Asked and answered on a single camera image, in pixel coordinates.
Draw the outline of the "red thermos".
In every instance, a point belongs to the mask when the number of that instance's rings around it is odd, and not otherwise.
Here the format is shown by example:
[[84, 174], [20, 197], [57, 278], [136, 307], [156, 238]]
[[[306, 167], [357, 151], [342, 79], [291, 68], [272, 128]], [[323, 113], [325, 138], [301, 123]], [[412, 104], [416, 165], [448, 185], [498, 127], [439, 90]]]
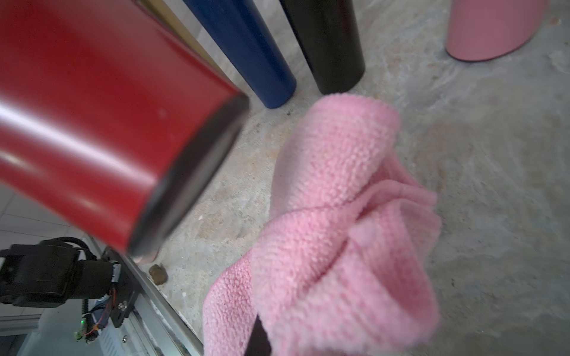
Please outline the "red thermos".
[[1, 3], [1, 180], [119, 252], [160, 248], [248, 108], [133, 1]]

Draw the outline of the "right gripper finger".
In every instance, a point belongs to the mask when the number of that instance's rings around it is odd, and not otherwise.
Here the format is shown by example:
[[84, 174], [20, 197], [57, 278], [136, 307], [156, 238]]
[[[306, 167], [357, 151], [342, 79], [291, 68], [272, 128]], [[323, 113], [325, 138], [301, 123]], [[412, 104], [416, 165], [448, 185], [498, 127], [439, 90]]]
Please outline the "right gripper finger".
[[254, 326], [244, 353], [245, 356], [270, 356], [272, 347], [263, 327], [260, 317], [257, 315]]

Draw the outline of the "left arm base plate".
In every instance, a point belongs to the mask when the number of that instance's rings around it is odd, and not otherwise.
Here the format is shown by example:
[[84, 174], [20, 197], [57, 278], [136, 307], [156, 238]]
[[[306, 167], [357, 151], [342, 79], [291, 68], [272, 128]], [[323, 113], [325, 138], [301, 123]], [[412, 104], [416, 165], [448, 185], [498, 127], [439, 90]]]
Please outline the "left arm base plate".
[[113, 306], [110, 319], [114, 327], [119, 328], [134, 310], [141, 288], [132, 268], [127, 265], [126, 258], [123, 258], [118, 252], [106, 247], [102, 254], [102, 260], [111, 263], [114, 268], [111, 279]]

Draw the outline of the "pink cloth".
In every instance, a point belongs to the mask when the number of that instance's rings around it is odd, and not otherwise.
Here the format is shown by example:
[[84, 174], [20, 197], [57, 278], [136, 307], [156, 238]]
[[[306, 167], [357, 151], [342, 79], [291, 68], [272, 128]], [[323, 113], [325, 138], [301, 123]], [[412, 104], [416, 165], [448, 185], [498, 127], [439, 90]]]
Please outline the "pink cloth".
[[267, 224], [204, 301], [206, 355], [244, 355], [256, 322], [274, 355], [380, 355], [432, 337], [424, 264], [442, 221], [396, 156], [399, 129], [390, 105], [347, 93], [298, 121]]

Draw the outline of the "black thermos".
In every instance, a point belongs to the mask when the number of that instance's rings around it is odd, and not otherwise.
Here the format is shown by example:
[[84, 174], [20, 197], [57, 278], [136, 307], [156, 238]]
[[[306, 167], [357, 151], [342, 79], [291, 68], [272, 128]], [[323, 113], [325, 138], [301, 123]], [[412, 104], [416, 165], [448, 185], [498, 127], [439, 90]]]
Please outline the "black thermos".
[[280, 0], [319, 91], [352, 89], [365, 59], [351, 0]]

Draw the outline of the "pink thermos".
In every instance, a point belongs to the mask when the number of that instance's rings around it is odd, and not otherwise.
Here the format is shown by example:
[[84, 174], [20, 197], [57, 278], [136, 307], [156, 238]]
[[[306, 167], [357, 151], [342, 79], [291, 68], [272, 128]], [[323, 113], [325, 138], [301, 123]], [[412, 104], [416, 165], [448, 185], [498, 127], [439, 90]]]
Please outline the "pink thermos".
[[454, 0], [445, 50], [464, 62], [505, 56], [536, 34], [548, 7], [547, 0]]

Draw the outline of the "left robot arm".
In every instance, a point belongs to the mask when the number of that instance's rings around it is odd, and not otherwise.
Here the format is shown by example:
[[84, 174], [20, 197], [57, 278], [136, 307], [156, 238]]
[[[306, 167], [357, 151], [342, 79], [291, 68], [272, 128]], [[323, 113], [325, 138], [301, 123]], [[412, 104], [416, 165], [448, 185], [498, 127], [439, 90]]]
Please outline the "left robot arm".
[[121, 267], [99, 259], [75, 237], [1, 250], [1, 303], [25, 308], [56, 308], [68, 300], [101, 298], [120, 279]]

